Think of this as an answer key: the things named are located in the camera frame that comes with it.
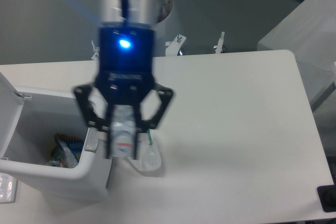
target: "white bin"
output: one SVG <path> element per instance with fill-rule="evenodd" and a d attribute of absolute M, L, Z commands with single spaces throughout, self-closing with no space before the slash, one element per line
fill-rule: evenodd
<path fill-rule="evenodd" d="M 105 159 L 104 143 L 88 151 L 97 132 L 88 129 L 72 93 L 28 87 L 16 90 L 0 73 L 0 173 L 7 173 L 43 193 L 78 199 L 103 200 L 112 160 Z M 23 98 L 18 94 L 31 96 Z M 90 98 L 97 114 L 105 102 Z M 85 139 L 75 168 L 50 167 L 55 133 Z"/>

